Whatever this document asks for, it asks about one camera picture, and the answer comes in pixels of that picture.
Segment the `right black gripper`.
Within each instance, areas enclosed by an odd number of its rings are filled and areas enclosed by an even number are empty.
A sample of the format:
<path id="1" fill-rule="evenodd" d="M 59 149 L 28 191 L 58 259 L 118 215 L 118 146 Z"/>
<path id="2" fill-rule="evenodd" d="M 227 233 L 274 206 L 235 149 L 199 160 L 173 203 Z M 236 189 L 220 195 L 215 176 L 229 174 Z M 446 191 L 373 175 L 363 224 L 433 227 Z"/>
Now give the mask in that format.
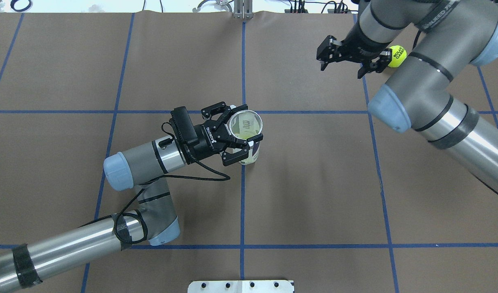
<path id="1" fill-rule="evenodd" d="M 332 35 L 326 36 L 317 48 L 317 60 L 323 72 L 330 63 L 351 61 L 360 63 L 357 78 L 368 73 L 382 73 L 392 61 L 393 51 L 385 43 L 376 42 L 365 35 L 359 23 L 355 23 L 343 41 Z"/>

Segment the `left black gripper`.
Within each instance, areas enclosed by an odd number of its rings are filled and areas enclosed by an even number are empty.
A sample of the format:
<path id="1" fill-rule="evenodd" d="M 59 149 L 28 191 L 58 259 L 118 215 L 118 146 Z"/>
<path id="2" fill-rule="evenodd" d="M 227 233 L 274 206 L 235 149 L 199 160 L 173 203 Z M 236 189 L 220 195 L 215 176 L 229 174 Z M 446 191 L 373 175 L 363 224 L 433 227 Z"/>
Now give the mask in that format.
<path id="1" fill-rule="evenodd" d="M 260 133 L 249 139 L 239 139 L 230 135 L 225 123 L 234 115 L 235 110 L 237 107 L 225 102 L 201 109 L 203 119 L 211 122 L 184 130 L 184 153 L 190 163 L 216 154 L 221 154 L 224 166 L 234 163 L 249 165 L 256 162 L 260 153 L 260 141 L 264 136 Z"/>

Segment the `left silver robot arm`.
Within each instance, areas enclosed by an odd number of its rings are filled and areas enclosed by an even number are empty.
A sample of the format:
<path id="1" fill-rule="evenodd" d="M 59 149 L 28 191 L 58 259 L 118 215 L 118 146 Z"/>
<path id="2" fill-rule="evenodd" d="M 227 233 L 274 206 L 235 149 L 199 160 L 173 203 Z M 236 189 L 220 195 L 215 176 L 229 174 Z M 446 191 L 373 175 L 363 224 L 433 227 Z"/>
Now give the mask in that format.
<path id="1" fill-rule="evenodd" d="M 194 183 L 206 158 L 210 183 L 226 181 L 263 138 L 235 137 L 247 107 L 198 111 L 1 111 L 0 293 L 156 239 L 177 218 L 169 179 Z"/>

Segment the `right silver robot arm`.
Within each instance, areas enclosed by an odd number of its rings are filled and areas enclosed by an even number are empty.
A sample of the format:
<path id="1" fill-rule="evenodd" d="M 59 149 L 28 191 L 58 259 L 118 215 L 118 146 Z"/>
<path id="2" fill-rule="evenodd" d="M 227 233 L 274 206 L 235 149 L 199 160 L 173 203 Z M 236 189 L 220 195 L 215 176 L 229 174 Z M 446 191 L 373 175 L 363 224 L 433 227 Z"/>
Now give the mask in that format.
<path id="1" fill-rule="evenodd" d="M 368 102 L 368 112 L 396 132 L 419 132 L 498 195 L 498 129 L 447 87 L 468 65 L 498 58 L 498 2 L 492 0 L 360 0 L 357 22 L 343 40 L 317 48 L 320 69 L 360 63 L 358 78 L 382 72 L 389 45 L 410 24 L 424 38 Z"/>

